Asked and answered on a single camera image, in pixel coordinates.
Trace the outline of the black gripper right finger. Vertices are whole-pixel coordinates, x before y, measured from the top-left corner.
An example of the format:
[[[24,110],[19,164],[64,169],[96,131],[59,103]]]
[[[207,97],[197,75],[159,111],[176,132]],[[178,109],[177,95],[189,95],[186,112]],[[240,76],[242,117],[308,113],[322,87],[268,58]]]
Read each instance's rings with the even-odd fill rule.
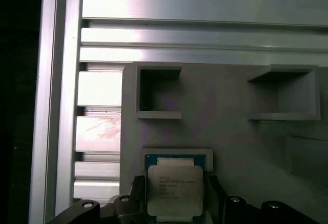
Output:
[[[257,208],[240,196],[228,195],[215,175],[207,176],[204,192],[204,205],[213,223],[316,223],[279,201],[265,201]]]

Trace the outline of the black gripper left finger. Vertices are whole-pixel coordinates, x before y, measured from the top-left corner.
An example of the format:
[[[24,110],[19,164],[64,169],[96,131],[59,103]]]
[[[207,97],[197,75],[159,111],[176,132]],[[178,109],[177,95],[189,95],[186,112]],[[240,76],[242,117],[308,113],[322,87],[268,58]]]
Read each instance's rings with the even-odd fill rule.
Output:
[[[80,200],[53,217],[48,223],[147,223],[145,177],[136,176],[129,194],[120,195],[101,207],[95,200]]]

